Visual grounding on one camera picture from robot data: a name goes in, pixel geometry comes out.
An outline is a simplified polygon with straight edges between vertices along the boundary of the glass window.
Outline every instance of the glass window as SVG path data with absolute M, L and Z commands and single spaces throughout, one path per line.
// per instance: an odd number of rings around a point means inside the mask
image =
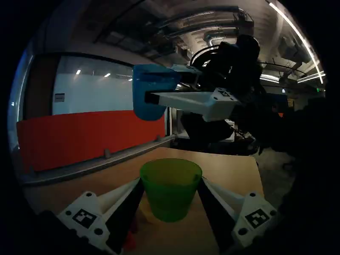
M 131 67 L 86 57 L 60 58 L 53 115 L 118 110 L 133 110 Z

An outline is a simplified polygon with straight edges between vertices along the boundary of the ceiling light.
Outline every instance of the ceiling light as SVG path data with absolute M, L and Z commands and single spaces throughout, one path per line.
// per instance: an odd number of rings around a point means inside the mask
M 264 78 L 264 77 L 260 77 L 261 80 L 264 80 L 264 81 L 268 81 L 268 82 L 275 82 L 275 83 L 279 83 L 278 81 L 275 81 L 273 79 L 268 79 L 268 78 Z
M 314 65 L 315 65 L 316 71 L 317 71 L 317 73 L 319 75 L 319 78 L 320 78 L 320 82 L 321 82 L 321 84 L 323 84 L 323 80 L 322 80 L 322 77 L 321 77 L 320 70 L 319 70 L 319 68 L 317 66 L 316 60 L 314 58 L 314 55 L 313 55 L 312 51 L 309 48 L 309 44 L 307 43 L 307 41 L 302 37 L 302 34 L 300 34 L 300 32 L 294 26 L 294 24 L 287 18 L 287 16 L 278 7 L 273 5 L 273 3 L 269 2 L 268 0 L 266 0 L 266 1 L 269 3 L 270 7 L 272 7 L 279 15 L 281 15 L 281 17 L 283 17 L 283 19 L 291 26 L 291 28 L 295 31 L 297 36 L 300 38 L 300 40 L 302 41 L 303 45 L 306 47 L 306 50 L 308 51 L 308 54 L 310 55 Z
M 268 78 L 268 79 L 274 79 L 275 81 L 279 80 L 279 77 L 276 77 L 276 76 L 273 76 L 273 75 L 269 75 L 269 74 L 261 74 L 261 77 Z
M 321 76 L 326 76 L 326 74 L 324 73 L 324 71 L 321 71 Z M 318 78 L 319 75 L 318 74 L 311 74 L 309 76 L 306 76 L 306 77 L 303 77 L 301 79 L 298 79 L 297 82 L 300 83 L 300 82 L 305 82 L 305 81 L 309 81 L 309 80 L 312 80 L 312 79 L 315 79 L 315 78 Z

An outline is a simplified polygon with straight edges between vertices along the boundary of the plastic cup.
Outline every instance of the plastic cup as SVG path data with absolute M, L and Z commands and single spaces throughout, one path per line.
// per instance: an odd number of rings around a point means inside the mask
M 187 215 L 202 177 L 197 164 L 184 159 L 157 159 L 144 164 L 140 174 L 156 218 L 175 222 Z

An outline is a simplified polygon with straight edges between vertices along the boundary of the red wall panel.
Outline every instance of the red wall panel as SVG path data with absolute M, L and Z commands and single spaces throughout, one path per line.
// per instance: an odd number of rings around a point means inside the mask
M 165 136 L 164 116 L 153 122 L 133 110 L 44 116 L 17 123 L 25 172 L 66 166 Z

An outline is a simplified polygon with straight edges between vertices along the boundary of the ductwork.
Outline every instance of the ductwork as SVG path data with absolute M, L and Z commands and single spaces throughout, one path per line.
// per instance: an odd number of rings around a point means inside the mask
M 182 28 L 176 32 L 172 32 L 169 34 L 166 34 L 165 36 L 167 38 L 173 38 L 176 36 L 181 36 L 183 34 L 187 33 L 193 33 L 193 32 L 198 32 L 202 30 L 213 30 L 213 29 L 219 29 L 219 28 L 238 28 L 238 27 L 248 27 L 248 28 L 253 28 L 254 23 L 252 21 L 239 21 L 239 20 L 231 20 L 231 21 L 222 21 L 222 22 L 216 22 L 216 21 L 210 21 L 198 25 L 191 25 L 185 28 Z
M 198 8 L 196 10 L 187 11 L 181 14 L 178 14 L 174 17 L 171 17 L 170 19 L 163 20 L 157 24 L 154 24 L 153 26 L 157 28 L 163 28 L 165 26 L 170 25 L 171 23 L 175 23 L 181 20 L 201 16 L 201 15 L 207 15 L 212 14 L 214 12 L 233 12 L 238 13 L 238 17 L 240 20 L 246 20 L 247 13 L 240 9 L 238 6 L 209 6 L 209 7 L 203 7 Z
M 225 31 L 219 31 L 214 33 L 206 33 L 204 35 L 204 41 L 208 46 L 213 46 L 213 41 L 218 39 L 228 39 L 237 37 L 238 30 L 237 29 L 229 29 Z

